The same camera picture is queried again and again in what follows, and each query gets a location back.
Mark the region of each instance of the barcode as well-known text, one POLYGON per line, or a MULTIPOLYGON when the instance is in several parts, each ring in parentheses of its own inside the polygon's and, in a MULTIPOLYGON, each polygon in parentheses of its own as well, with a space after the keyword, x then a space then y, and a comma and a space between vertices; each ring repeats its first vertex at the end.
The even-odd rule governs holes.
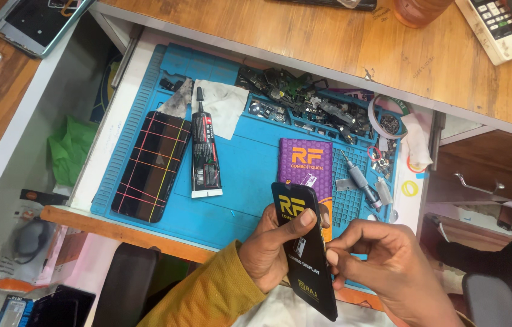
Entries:
POLYGON ((203 169, 197 169, 196 178, 197 178, 198 184, 204 183, 204 170, 203 169))

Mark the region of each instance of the red rubber band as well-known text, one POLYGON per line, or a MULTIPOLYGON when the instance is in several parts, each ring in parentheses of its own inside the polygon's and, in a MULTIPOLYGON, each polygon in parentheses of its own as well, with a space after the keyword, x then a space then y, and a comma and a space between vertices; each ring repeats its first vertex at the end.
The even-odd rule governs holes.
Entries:
POLYGON ((383 158, 383 155, 381 154, 381 150, 379 150, 377 147, 374 147, 373 145, 371 145, 370 147, 367 148, 367 155, 369 156, 369 159, 371 159, 371 161, 377 161, 377 160, 381 160, 383 158), (374 148, 375 150, 377 150, 377 154, 379 154, 379 158, 376 158, 376 159, 373 158, 373 156, 371 155, 371 152, 369 152, 371 150, 371 148, 374 148))
POLYGON ((425 168, 423 168, 423 170, 420 170, 420 171, 413 170, 411 165, 409 164, 409 156, 407 156, 407 168, 409 168, 412 172, 419 174, 419 173, 423 173, 424 171, 426 171, 427 166, 425 168))

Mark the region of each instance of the purple box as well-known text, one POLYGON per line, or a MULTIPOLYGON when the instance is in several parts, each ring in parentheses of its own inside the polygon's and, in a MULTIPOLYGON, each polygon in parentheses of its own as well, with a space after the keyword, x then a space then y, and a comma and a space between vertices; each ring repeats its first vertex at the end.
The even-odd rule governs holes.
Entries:
MULTIPOLYGON (((333 212, 333 144, 332 142, 281 138, 278 182, 310 186, 319 203, 333 212)), ((325 229, 325 241, 331 229, 325 229)))

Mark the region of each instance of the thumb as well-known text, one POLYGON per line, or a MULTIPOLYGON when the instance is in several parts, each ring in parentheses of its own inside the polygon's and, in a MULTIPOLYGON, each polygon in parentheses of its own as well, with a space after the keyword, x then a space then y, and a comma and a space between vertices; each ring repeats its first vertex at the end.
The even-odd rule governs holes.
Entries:
POLYGON ((317 215, 312 209, 307 208, 301 212, 295 219, 285 223, 284 225, 270 230, 270 238, 280 246, 285 242, 297 239, 310 232, 317 224, 317 215))
POLYGON ((342 249, 328 249, 326 257, 337 268, 339 275, 373 291, 378 292, 380 286, 386 285, 390 279, 390 273, 384 267, 364 262, 342 249))

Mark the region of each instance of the yellow sweater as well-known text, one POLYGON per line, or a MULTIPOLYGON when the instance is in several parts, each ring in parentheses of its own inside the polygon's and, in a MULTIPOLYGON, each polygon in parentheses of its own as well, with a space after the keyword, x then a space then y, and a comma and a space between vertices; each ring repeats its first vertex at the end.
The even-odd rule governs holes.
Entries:
MULTIPOLYGON (((182 280, 137 327, 230 326, 266 294, 246 273, 234 241, 182 280)), ((466 327, 474 326, 460 316, 466 327)))

